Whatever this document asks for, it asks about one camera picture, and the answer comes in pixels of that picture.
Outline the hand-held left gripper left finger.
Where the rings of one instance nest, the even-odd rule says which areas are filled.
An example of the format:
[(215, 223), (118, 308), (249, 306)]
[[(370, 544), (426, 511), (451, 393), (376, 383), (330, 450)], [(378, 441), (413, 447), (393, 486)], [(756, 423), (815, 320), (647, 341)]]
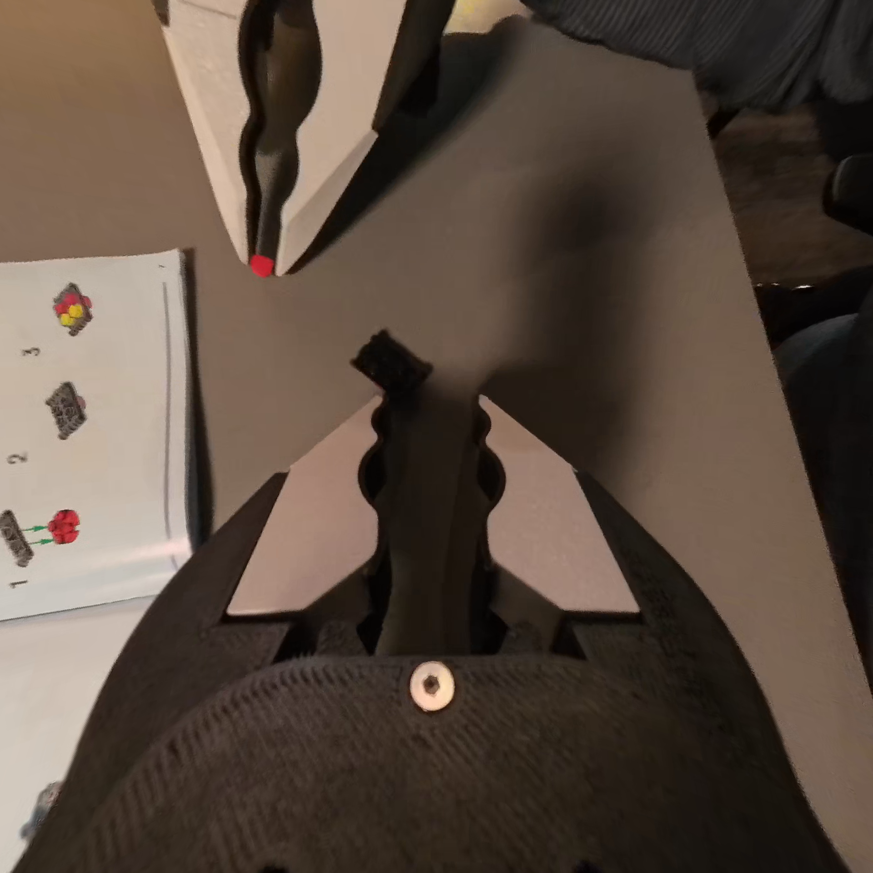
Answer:
[(296, 460), (260, 532), (225, 610), (232, 622), (288, 619), (315, 641), (331, 622), (348, 622), (372, 649), (390, 589), (380, 521), (366, 482), (378, 455), (383, 396)]

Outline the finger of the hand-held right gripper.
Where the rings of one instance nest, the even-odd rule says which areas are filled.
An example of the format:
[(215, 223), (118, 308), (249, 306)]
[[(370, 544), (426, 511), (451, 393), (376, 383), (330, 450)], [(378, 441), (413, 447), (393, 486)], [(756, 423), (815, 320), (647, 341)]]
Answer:
[(404, 1), (315, 1), (321, 81), (297, 134), (299, 173), (281, 210), (275, 272), (305, 254), (376, 141), (374, 118)]
[(169, 1), (166, 45), (216, 206), (240, 261), (251, 259), (254, 205), (247, 134), (256, 2)]

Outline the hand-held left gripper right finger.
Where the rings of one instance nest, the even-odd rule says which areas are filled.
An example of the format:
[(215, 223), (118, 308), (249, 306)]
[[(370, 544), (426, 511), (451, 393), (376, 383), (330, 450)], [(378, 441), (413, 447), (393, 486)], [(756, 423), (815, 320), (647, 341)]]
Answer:
[(635, 626), (642, 614), (573, 465), (485, 395), (477, 399), (485, 515), (474, 570), (474, 651), (529, 632), (580, 656), (577, 626)]

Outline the instruction booklet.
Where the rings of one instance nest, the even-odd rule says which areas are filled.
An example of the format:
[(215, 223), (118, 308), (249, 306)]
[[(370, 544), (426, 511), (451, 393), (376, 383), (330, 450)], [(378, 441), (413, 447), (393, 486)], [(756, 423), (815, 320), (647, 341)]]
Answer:
[(196, 540), (180, 250), (2, 264), (2, 871)]

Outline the person's right forearm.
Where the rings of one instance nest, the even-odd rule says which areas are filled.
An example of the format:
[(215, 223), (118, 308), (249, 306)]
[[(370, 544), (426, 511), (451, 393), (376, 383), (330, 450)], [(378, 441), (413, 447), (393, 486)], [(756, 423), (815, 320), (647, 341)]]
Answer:
[(870, 1), (525, 1), (560, 33), (689, 71), (724, 107), (871, 99)]

